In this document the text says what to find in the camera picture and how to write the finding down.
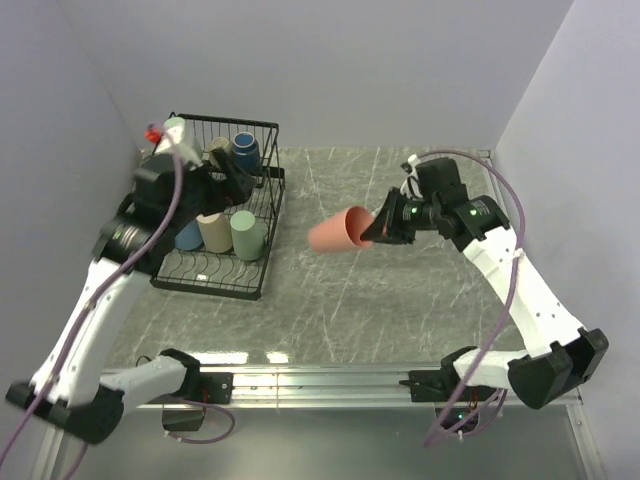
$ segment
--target white wall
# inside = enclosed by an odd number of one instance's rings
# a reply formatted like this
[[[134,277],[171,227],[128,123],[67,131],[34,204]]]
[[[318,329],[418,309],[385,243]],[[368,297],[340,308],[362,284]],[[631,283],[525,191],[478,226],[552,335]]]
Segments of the white wall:
[[[59,0],[141,144],[171,110],[288,145],[494,147],[571,0]]]
[[[130,185],[136,150],[60,7],[0,15],[0,393],[30,378],[75,305],[100,226]],[[18,423],[0,404],[0,449]],[[0,478],[28,478],[31,427]]]
[[[611,346],[585,403],[612,480],[638,477],[640,3],[576,0],[498,144],[526,246]]]

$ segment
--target green cup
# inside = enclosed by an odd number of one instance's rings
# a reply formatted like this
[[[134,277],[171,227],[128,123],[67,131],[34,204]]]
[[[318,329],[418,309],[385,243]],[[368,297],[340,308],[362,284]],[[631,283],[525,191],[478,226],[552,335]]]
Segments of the green cup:
[[[264,251],[264,232],[253,213],[247,210],[236,212],[231,217],[231,239],[233,251],[238,258],[252,262]]]

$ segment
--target orange cup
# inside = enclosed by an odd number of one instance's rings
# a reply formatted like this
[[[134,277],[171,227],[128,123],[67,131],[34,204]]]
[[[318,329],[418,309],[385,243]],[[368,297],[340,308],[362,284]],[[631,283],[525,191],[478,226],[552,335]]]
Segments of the orange cup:
[[[360,236],[372,223],[373,215],[366,208],[349,207],[309,230],[307,240],[317,253],[369,248],[373,242],[360,240]]]

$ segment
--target gray marble surface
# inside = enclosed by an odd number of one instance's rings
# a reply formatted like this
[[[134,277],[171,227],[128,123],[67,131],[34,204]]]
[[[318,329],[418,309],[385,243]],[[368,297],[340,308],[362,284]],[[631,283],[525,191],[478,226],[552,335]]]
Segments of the gray marble surface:
[[[152,287],[134,306],[109,367],[167,347],[211,363],[439,361],[487,338],[501,303],[475,267],[435,233],[413,246],[313,253],[310,227],[350,205],[379,206],[399,186],[409,148],[282,148],[285,203],[259,301]],[[459,160],[471,196],[482,167]],[[512,323],[497,349],[519,349]]]

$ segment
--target black wire rack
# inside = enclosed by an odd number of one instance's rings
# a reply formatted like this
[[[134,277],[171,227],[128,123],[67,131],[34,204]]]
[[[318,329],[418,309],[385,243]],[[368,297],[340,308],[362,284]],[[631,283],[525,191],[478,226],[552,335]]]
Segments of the black wire rack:
[[[249,210],[262,224],[265,232],[265,250],[254,262],[245,262],[233,254],[174,250],[164,259],[158,274],[151,279],[154,287],[180,292],[200,293],[222,297],[258,300],[262,294],[271,247],[276,233],[278,215],[285,188],[284,169],[278,156],[277,123],[208,117],[179,113],[192,122],[198,142],[205,148],[216,137],[233,138],[240,132],[250,132],[260,144],[262,168],[253,174],[258,184],[249,201],[229,208],[227,216],[239,210]],[[211,172],[214,177],[220,173]]]

